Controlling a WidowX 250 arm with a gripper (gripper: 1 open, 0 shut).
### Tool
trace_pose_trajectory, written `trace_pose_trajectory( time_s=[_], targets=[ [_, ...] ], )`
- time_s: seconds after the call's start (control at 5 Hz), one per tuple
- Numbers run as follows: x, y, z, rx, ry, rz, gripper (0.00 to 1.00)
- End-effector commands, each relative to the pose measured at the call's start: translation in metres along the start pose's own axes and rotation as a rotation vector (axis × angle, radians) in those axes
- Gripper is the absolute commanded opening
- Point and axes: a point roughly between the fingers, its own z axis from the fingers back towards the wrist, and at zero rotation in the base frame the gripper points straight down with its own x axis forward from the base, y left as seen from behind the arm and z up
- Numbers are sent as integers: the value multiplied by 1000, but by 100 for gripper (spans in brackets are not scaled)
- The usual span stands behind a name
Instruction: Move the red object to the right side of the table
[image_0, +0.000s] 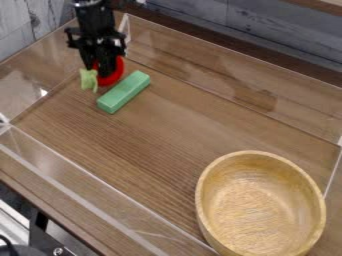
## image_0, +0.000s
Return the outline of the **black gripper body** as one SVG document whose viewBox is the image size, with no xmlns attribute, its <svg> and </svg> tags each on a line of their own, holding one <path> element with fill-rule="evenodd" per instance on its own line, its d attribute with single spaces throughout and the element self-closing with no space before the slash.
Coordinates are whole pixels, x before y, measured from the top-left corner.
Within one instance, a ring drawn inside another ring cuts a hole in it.
<svg viewBox="0 0 342 256">
<path fill-rule="evenodd" d="M 78 27 L 67 27 L 64 33 L 70 48 L 80 49 L 83 46 L 98 47 L 103 45 L 112 47 L 118 55 L 127 54 L 127 36 L 115 29 L 99 34 L 87 34 Z"/>
</svg>

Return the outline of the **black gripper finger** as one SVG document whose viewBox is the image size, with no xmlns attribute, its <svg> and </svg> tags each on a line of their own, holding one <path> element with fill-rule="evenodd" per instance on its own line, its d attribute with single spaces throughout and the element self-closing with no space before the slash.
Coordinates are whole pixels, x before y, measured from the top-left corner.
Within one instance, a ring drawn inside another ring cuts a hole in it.
<svg viewBox="0 0 342 256">
<path fill-rule="evenodd" d="M 84 66 L 88 70 L 91 70 L 94 62 L 95 62 L 94 48 L 92 47 L 82 47 L 79 52 L 80 52 L 80 57 L 82 57 Z"/>
<path fill-rule="evenodd" d="M 99 74 L 102 77 L 108 77 L 116 69 L 118 49 L 114 46 L 100 47 L 96 51 Z"/>
</svg>

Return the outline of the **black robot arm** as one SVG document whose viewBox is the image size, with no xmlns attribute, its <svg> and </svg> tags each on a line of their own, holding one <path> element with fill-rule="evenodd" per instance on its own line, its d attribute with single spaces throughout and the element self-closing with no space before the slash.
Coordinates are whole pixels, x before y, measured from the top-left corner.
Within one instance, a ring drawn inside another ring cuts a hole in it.
<svg viewBox="0 0 342 256">
<path fill-rule="evenodd" d="M 88 70 L 98 68 L 102 78 L 119 70 L 118 57 L 126 55 L 126 35 L 115 28 L 110 0 L 72 0 L 78 27 L 67 27 L 67 45 L 79 51 Z"/>
</svg>

